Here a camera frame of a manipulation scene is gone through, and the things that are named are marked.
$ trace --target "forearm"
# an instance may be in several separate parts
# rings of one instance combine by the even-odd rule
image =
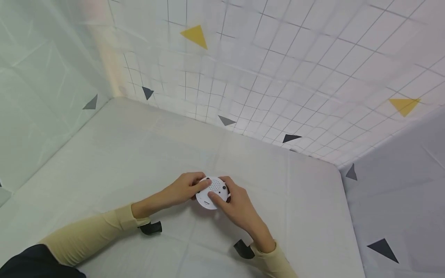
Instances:
[[[254,241],[251,248],[255,254],[255,260],[260,270],[272,278],[297,277],[264,222],[258,222],[257,227],[248,233]]]
[[[148,224],[150,222],[148,217],[135,218],[144,215],[140,212],[141,207],[137,207],[138,204],[140,202],[69,224],[39,243],[45,244],[60,264],[75,266],[125,231]]]

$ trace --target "finger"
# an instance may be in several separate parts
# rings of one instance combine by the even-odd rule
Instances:
[[[230,192],[230,189],[235,188],[237,185],[235,184],[235,182],[232,180],[231,177],[226,176],[226,177],[219,177],[226,185],[227,185],[227,189]]]
[[[194,183],[198,183],[200,180],[206,177],[206,174],[203,172],[193,172],[189,174],[191,175]]]
[[[192,186],[192,190],[194,192],[194,194],[198,193],[199,191],[203,191],[204,189],[206,189],[207,187],[209,187],[209,185],[212,183],[211,180],[203,180],[201,182],[199,182],[198,184]]]
[[[224,212],[229,208],[229,204],[226,203],[221,197],[216,194],[213,191],[210,191],[207,196],[212,200],[212,202],[217,206],[218,208],[222,209]]]

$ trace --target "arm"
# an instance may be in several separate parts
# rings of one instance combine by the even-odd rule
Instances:
[[[211,183],[199,182],[204,177],[202,172],[182,174],[170,186],[142,201],[69,224],[39,243],[45,244],[60,264],[75,266],[125,231],[148,224],[150,215],[184,203],[204,190]]]
[[[226,183],[230,199],[225,202],[213,192],[209,192],[209,198],[235,225],[252,237],[251,248],[260,269],[271,278],[296,278],[295,271],[253,207],[247,191],[236,185],[230,177],[220,179]]]

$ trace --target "beige sleeve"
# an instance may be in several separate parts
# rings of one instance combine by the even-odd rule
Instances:
[[[131,204],[69,224],[42,239],[56,260],[75,266],[130,229],[150,223],[150,218],[135,219]]]
[[[297,278],[297,274],[292,269],[291,265],[284,256],[283,251],[276,243],[274,251],[266,254],[258,250],[255,243],[251,244],[255,260],[260,270],[262,270],[267,277],[271,278]]]

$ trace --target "gray triangle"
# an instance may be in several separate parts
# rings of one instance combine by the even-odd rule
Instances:
[[[151,95],[154,93],[154,91],[150,90],[149,88],[146,88],[142,86],[142,90],[144,90],[145,98],[148,100]]]
[[[92,100],[89,101],[83,108],[83,110],[94,110],[96,109],[96,103],[97,103],[97,95],[93,97]]]
[[[228,125],[236,123],[236,121],[232,121],[231,119],[224,118],[220,115],[218,115],[218,117],[221,119],[221,122],[223,122],[224,126],[228,126]]]
[[[353,180],[357,180],[357,175],[356,175],[356,171],[354,170],[354,163],[352,164],[351,168],[349,169],[349,171],[346,173],[346,177],[353,179]]]

